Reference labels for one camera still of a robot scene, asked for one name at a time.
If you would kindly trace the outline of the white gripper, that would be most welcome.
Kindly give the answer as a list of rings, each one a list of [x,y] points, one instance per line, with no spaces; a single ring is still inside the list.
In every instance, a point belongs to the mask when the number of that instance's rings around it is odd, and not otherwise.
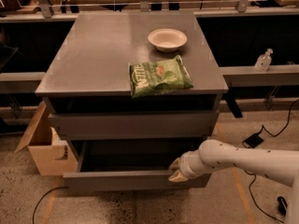
[[[178,183],[188,179],[195,179],[206,173],[206,166],[203,163],[199,151],[185,152],[180,158],[176,158],[169,166],[171,171],[175,171],[168,180]]]

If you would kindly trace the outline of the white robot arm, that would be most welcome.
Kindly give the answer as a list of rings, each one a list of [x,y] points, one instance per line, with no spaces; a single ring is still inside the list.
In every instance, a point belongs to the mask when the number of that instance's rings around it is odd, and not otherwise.
[[[299,224],[299,151],[235,147],[208,139],[195,151],[176,158],[171,182],[184,182],[221,169],[236,167],[292,188],[285,224]]]

